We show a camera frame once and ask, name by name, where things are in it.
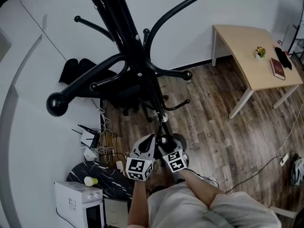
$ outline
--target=coat rack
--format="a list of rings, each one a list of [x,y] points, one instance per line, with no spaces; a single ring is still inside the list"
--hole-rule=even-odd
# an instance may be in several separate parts
[[[0,0],[0,7],[7,0]],[[163,70],[151,62],[150,50],[153,39],[161,26],[176,13],[191,5],[197,0],[185,0],[166,14],[164,14],[152,27],[151,31],[147,28],[143,30],[143,42],[136,30],[132,16],[126,4],[126,0],[92,0],[94,8],[98,11],[104,21],[106,29],[95,25],[80,16],[75,17],[75,22],[83,23],[104,34],[112,40],[119,50],[119,53],[113,55],[100,64],[87,71],[76,79],[60,93],[53,93],[47,99],[47,110],[53,116],[62,116],[68,108],[68,104],[76,97],[77,93],[84,85],[90,82],[91,78],[103,70],[109,69],[115,63],[124,61],[123,70],[116,76],[95,82],[90,85],[92,91],[98,90],[99,86],[118,80],[128,68],[134,71],[138,76],[141,87],[149,93],[149,99],[152,104],[151,109],[158,115],[159,129],[157,140],[166,152],[172,152],[176,147],[176,140],[180,141],[183,148],[186,148],[185,139],[178,134],[173,134],[168,115],[165,111],[173,111],[181,106],[188,104],[190,100],[185,100],[175,107],[167,107],[163,99],[161,88],[156,78],[156,73],[164,76],[180,77],[184,80],[190,80],[192,73],[190,71]]]

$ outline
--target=table leg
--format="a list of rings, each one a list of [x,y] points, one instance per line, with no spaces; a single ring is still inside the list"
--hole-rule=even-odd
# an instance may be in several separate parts
[[[295,89],[296,89],[298,86],[299,86],[299,85],[296,85],[296,86],[294,85],[294,86],[292,86],[292,87],[286,92],[286,94],[283,95],[282,98],[279,99],[279,100],[277,101],[277,103],[274,104],[273,108],[276,109],[280,104],[282,104],[283,101],[286,100],[287,97],[290,96],[290,95],[292,94],[292,92],[295,91]]]
[[[217,42],[217,31],[216,29],[214,30],[214,39],[213,39],[213,51],[212,51],[212,62],[211,62],[211,65],[214,67],[215,66],[215,63],[217,61],[217,56],[216,56],[216,42]]]
[[[229,119],[232,119],[232,118],[235,117],[235,115],[239,112],[239,110],[243,107],[243,105],[245,105],[247,100],[251,97],[253,92],[254,92],[254,90],[251,90],[250,88],[247,88],[247,90],[243,94],[240,101],[237,103],[237,105],[233,108],[232,112],[229,114]]]

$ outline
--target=power strip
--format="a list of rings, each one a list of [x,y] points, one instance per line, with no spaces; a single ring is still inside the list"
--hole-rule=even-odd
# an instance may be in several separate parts
[[[280,165],[284,166],[288,158],[289,158],[289,154],[284,155],[283,159],[280,161]]]
[[[122,161],[116,161],[116,168],[119,170],[120,173],[122,173],[124,171],[123,162]]]

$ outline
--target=white microwave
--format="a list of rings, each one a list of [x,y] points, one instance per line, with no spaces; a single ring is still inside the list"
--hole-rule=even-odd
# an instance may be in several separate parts
[[[56,181],[55,196],[58,215],[76,228],[105,227],[102,189]]]

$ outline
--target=small potted plant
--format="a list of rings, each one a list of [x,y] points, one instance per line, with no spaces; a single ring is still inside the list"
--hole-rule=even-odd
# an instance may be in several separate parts
[[[262,60],[265,57],[265,54],[266,54],[265,48],[262,48],[262,47],[256,48],[256,59],[257,60]]]

